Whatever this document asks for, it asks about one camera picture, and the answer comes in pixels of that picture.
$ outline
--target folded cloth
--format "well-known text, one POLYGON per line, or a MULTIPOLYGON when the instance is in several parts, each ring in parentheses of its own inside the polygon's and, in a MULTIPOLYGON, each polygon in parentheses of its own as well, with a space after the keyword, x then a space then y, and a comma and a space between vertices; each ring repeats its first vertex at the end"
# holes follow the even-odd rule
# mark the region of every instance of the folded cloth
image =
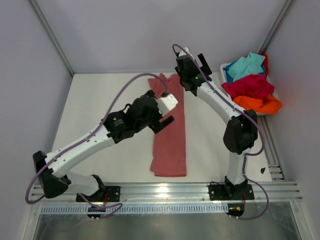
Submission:
MULTIPOLYGON (((266 69, 268 69, 268 58, 267 58, 267 57, 264 59, 263 64, 261 65, 261 68, 262 68, 262 70, 263 70, 263 73, 262 73, 262 74, 264 74, 265 76, 268 76, 268 73, 266 72, 266 69)), ((230 63, 228 66, 225 66, 225 67, 223 68, 223 70, 225 71, 226 82, 227 82, 228 84, 231 84, 231 83, 234 82, 234 79, 233 79, 233 78, 229 75, 229 73, 228 73, 229 68, 230 68, 234 63, 235 63, 235 61, 232 62, 232 63, 230 63)))
POLYGON ((230 66, 228 74, 233 78, 233 81, 250 74, 262 74, 264 71, 261 65, 265 58, 265 56, 250 52, 247 57, 240 57, 238 61, 230 66))
POLYGON ((263 74, 250 74, 233 83, 223 83, 221 86, 230 94, 231 99, 247 96, 253 99, 264 99, 275 91, 275 87, 267 82, 263 74))
MULTIPOLYGON (((177 106, 162 120, 172 115, 174 121, 154 136, 153 161, 150 171, 157 177, 185 177, 186 166, 186 130, 184 88, 178 74, 166 78, 160 74, 168 85, 168 92, 178 100, 177 106)), ((156 78, 149 79, 149 85, 157 98, 165 91, 163 84, 156 78)))
POLYGON ((263 114, 276 114, 282 107, 282 103, 271 94, 263 100, 248 96, 237 96, 233 101, 245 110, 253 109, 256 113, 263 114))

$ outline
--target crimson cloth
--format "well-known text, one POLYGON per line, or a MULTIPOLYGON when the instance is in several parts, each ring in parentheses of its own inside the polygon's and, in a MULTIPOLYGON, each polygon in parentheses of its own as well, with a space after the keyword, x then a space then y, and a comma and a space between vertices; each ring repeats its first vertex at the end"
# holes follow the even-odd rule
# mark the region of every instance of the crimson cloth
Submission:
POLYGON ((250 74, 232 83, 223 83, 224 90, 235 99, 238 96, 246 96, 253 99, 264 99, 275 91, 275 87, 267 82, 263 74, 250 74))
MULTIPOLYGON (((161 73, 160 77, 165 80, 168 85, 168 92, 174 95, 178 104, 161 120, 163 121, 172 115, 174 121, 154 136, 153 161, 150 171, 154 172, 157 177, 185 177, 187 166, 184 88, 180 85, 178 74, 166 78, 161 73)), ((156 78, 148 79, 148 82, 155 92, 156 98, 160 98, 165 91, 162 82, 156 78)))

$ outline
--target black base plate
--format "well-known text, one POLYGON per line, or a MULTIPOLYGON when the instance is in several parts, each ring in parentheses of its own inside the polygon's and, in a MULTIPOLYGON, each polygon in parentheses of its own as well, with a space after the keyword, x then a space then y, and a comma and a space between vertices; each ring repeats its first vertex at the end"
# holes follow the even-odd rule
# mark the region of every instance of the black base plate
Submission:
MULTIPOLYGON (((120 186, 105 186, 105 189, 105 194, 100 199, 95 199, 94 202, 104 202, 106 194, 108 194, 108 203, 118 203, 120 201, 120 186)), ((76 195, 75 201, 78 203, 85 202, 79 194, 76 195)))
POLYGON ((225 190, 225 185, 223 183, 215 184, 210 183, 208 186, 210 201, 225 201, 225 200, 254 200, 255 195, 250 184, 247 184, 244 190, 237 196, 230 197, 225 190))

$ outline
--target gray wall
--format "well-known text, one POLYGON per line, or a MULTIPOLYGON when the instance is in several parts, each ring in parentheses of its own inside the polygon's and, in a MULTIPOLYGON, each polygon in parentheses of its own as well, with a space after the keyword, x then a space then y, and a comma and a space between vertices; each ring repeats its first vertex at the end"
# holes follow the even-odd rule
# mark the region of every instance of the gray wall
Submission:
POLYGON ((72 79, 27 0, 1 1, 0 33, 0 235, 14 240, 32 154, 51 150, 72 79))
POLYGON ((173 43, 222 63, 259 50, 284 0, 37 0, 76 73, 172 72, 173 43))
POLYGON ((320 233, 320 1, 296 1, 267 51, 283 102, 268 117, 290 180, 296 180, 320 233))

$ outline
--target orange cloth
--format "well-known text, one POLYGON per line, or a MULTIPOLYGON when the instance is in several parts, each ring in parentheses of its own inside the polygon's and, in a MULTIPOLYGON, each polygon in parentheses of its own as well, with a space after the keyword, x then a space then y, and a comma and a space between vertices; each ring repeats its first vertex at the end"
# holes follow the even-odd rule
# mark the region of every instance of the orange cloth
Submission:
POLYGON ((256 113, 264 114, 276 114, 282 107, 282 103, 271 94, 263 100, 248 96, 237 96, 233 101, 245 110, 253 109, 256 113))

